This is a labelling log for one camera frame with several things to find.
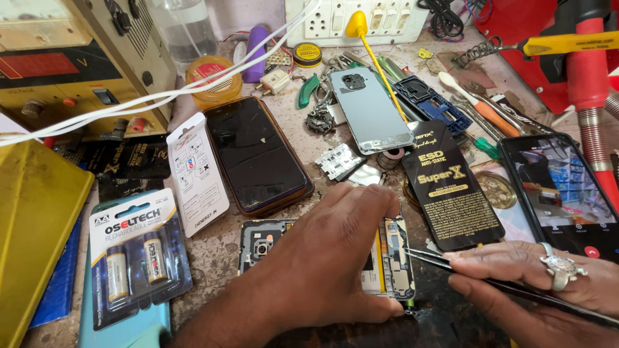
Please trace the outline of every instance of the yellow cable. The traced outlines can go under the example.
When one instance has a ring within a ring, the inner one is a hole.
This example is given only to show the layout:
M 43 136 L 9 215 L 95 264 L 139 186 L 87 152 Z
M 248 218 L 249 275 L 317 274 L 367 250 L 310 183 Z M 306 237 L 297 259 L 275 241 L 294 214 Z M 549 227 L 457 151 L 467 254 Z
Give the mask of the yellow cable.
M 400 107 L 400 103 L 397 102 L 396 95 L 393 93 L 393 90 L 391 90 L 391 85 L 389 84 L 389 81 L 387 81 L 387 77 L 385 77 L 385 74 L 383 74 L 383 70 L 381 69 L 380 64 L 378 64 L 378 61 L 376 60 L 374 53 L 372 53 L 372 50 L 370 49 L 368 42 L 365 41 L 365 33 L 363 33 L 361 30 L 359 31 L 359 38 L 363 42 L 363 46 L 365 46 L 365 49 L 368 50 L 368 54 L 372 58 L 372 62 L 374 63 L 374 66 L 376 66 L 376 70 L 378 71 L 378 74 L 383 79 L 383 82 L 385 86 L 387 87 L 387 90 L 389 91 L 389 95 L 391 96 L 391 100 L 393 100 L 393 104 L 396 104 L 396 108 L 397 108 L 397 111 L 400 113 L 400 117 L 402 117 L 404 122 L 408 124 L 409 121 L 406 119 L 406 116 L 404 116 L 404 112 L 402 111 L 402 108 Z

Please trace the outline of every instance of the yellow container lid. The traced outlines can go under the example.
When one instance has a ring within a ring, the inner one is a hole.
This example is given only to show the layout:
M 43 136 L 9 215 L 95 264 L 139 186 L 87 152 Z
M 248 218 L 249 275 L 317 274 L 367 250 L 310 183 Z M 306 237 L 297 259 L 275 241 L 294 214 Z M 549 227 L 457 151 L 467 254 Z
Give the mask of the yellow container lid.
M 0 347 L 24 338 L 94 179 L 38 141 L 0 147 Z
M 220 56 L 200 57 L 187 68 L 185 72 L 185 83 L 192 84 L 205 77 L 226 70 L 233 65 L 231 61 Z M 217 79 L 219 79 L 219 77 L 207 80 L 205 83 L 197 85 L 196 87 L 207 85 Z M 192 96 L 194 97 L 194 102 L 199 107 L 210 108 L 237 99 L 240 96 L 242 85 L 241 74 L 235 74 L 220 85 L 203 92 L 193 93 Z

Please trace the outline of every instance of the coiled spring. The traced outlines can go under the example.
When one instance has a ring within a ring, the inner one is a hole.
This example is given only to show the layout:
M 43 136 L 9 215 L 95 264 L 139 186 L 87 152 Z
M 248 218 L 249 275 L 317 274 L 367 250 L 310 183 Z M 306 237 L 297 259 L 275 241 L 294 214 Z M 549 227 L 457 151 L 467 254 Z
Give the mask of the coiled spring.
M 460 57 L 454 59 L 454 61 L 460 67 L 466 67 L 472 61 L 476 61 L 479 58 L 489 56 L 491 54 L 498 53 L 503 48 L 503 40 L 500 37 L 489 37 L 486 41 L 474 46 L 470 50 L 464 52 Z

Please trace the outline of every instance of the white plug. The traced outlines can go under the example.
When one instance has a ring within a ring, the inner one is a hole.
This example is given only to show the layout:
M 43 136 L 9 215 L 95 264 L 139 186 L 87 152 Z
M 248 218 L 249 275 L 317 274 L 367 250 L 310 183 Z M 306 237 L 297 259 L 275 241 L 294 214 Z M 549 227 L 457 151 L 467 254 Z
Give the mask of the white plug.
M 260 87 L 267 89 L 262 95 L 278 94 L 279 91 L 284 89 L 289 83 L 290 76 L 283 70 L 275 69 L 260 78 L 260 84 L 256 89 L 260 89 Z

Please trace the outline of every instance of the plastic bottle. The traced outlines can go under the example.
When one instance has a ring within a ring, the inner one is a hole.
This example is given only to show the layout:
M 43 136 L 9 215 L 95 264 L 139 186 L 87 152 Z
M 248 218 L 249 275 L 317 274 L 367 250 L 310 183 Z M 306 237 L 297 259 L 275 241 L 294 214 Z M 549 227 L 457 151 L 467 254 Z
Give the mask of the plastic bottle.
M 204 0 L 148 0 L 147 3 L 181 75 L 201 56 L 218 54 Z

